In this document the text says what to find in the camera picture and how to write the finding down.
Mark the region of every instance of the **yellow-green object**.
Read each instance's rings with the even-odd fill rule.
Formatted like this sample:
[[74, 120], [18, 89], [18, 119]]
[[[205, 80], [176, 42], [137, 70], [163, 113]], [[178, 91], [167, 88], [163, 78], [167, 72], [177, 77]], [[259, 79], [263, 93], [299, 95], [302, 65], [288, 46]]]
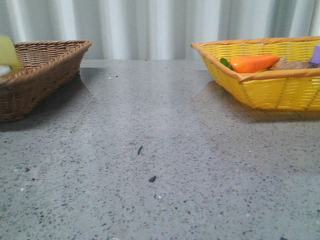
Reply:
[[0, 35], [0, 65], [9, 65], [13, 71], [21, 67], [14, 43], [5, 35]]

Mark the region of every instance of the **white curtain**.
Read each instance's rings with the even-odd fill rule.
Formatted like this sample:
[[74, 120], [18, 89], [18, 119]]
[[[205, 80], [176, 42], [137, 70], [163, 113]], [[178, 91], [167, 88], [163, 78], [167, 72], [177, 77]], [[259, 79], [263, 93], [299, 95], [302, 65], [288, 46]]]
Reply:
[[86, 59], [194, 59], [192, 42], [320, 35], [320, 0], [0, 0], [0, 34], [92, 40]]

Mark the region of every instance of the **yellow wicker basket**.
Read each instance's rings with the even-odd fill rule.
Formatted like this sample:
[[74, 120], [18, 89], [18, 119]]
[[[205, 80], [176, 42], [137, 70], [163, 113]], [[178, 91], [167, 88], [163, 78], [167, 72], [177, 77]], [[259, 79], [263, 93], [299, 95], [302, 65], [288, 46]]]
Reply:
[[80, 71], [89, 40], [15, 42], [18, 71], [0, 76], [0, 122], [22, 119]]
[[309, 60], [320, 36], [222, 40], [192, 43], [215, 81], [255, 109], [320, 111], [320, 68], [236, 73], [220, 58], [275, 54], [288, 61]]

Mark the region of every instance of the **purple object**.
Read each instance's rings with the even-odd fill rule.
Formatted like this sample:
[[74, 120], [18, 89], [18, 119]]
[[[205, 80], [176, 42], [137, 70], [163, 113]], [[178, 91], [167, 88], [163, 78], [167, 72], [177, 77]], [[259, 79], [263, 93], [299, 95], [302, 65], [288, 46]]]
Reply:
[[311, 62], [320, 64], [320, 44], [315, 45]]

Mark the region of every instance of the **gray countertop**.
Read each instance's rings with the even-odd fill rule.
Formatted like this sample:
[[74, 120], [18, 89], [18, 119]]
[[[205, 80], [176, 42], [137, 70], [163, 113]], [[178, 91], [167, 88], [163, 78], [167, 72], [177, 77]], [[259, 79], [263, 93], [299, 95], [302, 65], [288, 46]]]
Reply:
[[318, 113], [249, 109], [201, 60], [81, 66], [0, 123], [1, 240], [320, 239]]

